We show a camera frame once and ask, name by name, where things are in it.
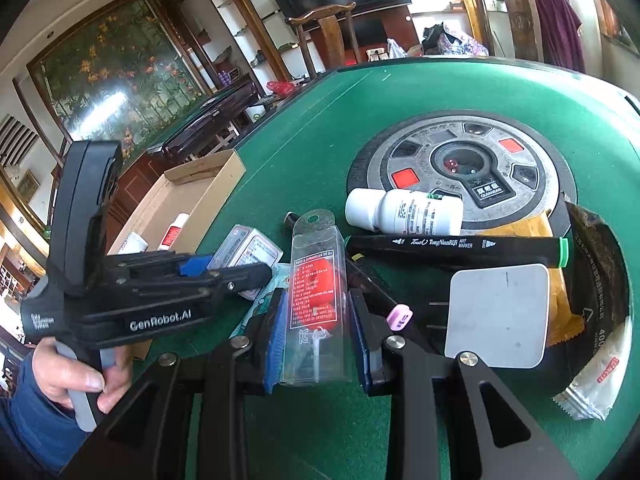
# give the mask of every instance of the hand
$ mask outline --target hand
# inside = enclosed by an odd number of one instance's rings
[[[130,347],[115,349],[116,364],[97,372],[89,365],[59,355],[56,340],[46,337],[33,353],[33,375],[47,399],[69,410],[73,409],[67,390],[102,392],[98,408],[109,413],[131,386],[133,364]]]

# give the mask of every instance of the yellow wrapper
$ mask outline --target yellow wrapper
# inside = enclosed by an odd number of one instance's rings
[[[545,213],[532,218],[488,229],[483,234],[493,236],[553,236]],[[546,346],[552,346],[577,336],[584,330],[584,319],[571,312],[562,269],[549,269],[549,324]]]

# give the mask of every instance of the painting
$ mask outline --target painting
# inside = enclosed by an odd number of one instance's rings
[[[33,195],[36,194],[39,187],[40,184],[33,176],[33,173],[27,170],[20,179],[17,190],[18,194],[22,197],[22,200],[24,200],[24,203],[28,204],[33,198]]]
[[[41,53],[30,73],[73,140],[119,140],[125,168],[206,98],[152,0],[105,7]]]

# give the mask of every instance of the red logo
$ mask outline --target red logo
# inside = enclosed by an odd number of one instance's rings
[[[604,381],[604,379],[607,378],[607,376],[616,369],[616,366],[618,366],[618,363],[620,362],[620,359],[618,359],[617,357],[614,357],[609,364],[607,365],[607,367],[604,369],[603,373],[600,375],[600,377],[598,377],[597,381],[599,383],[601,383],[602,381]]]

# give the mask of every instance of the white bottle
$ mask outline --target white bottle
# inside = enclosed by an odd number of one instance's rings
[[[462,199],[409,189],[356,188],[344,214],[353,226],[389,235],[457,236],[462,227]]]
[[[166,230],[164,237],[162,237],[162,241],[158,246],[158,251],[168,251],[171,248],[171,244],[174,243],[175,237],[177,237],[178,233],[186,224],[189,219],[189,215],[187,213],[180,213],[175,220],[169,225],[169,228]]]

